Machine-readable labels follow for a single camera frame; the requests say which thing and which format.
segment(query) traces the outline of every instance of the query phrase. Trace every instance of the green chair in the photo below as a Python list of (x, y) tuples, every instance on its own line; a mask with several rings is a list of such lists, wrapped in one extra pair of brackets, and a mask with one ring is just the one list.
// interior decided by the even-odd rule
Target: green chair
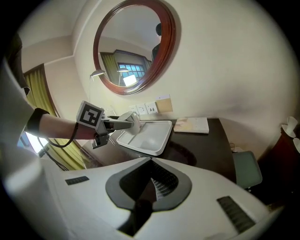
[(253, 152), (245, 151), (233, 153), (233, 160), (237, 185), (246, 189), (260, 184), (263, 181), (261, 170), (259, 169)]

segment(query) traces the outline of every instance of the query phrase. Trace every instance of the round mirror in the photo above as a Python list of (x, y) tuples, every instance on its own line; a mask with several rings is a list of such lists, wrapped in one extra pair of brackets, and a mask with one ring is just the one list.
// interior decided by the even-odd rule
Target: round mirror
[(102, 20), (93, 56), (100, 79), (111, 91), (137, 93), (164, 69), (175, 43), (175, 23), (160, 1), (127, 0)]

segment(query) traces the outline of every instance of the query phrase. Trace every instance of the black cable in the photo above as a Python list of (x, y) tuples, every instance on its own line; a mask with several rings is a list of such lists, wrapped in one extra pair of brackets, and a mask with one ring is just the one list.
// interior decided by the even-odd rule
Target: black cable
[(72, 133), (72, 136), (71, 136), (70, 140), (65, 145), (59, 145), (59, 144), (53, 143), (53, 142), (50, 141), (49, 138), (47, 138), (47, 140), (54, 147), (65, 148), (65, 147), (67, 147), (74, 140), (74, 137), (76, 135), (77, 129), (78, 129), (78, 122), (75, 124), (75, 127), (74, 127), (74, 130), (73, 130), (73, 133)]
[(53, 162), (55, 162), (56, 165), (57, 165), (58, 167), (60, 167), (61, 170), (63, 170), (63, 171), (69, 171), (63, 164), (61, 164), (61, 163), (59, 163), (58, 161), (56, 161), (56, 160), (55, 160), (55, 159), (47, 152), (47, 150), (44, 148), (44, 146), (42, 145), (41, 141), (39, 140), (39, 137), (37, 137), (37, 140), (38, 140), (39, 144), (42, 146), (42, 148), (44, 149), (45, 154), (47, 154), (47, 156), (48, 156)]

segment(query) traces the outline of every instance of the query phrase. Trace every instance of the black wristband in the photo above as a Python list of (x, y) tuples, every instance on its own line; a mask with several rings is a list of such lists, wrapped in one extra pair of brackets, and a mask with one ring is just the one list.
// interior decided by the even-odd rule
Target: black wristband
[(41, 118), (44, 114), (49, 114), (44, 109), (36, 108), (32, 114), (32, 116), (29, 118), (27, 122), (27, 130), (33, 135), (38, 135), (39, 133), (39, 122), (41, 121)]

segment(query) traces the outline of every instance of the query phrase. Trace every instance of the book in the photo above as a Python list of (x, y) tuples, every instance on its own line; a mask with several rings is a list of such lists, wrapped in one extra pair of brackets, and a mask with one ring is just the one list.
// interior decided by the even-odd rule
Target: book
[(174, 132), (205, 133), (210, 131), (207, 118), (178, 118)]

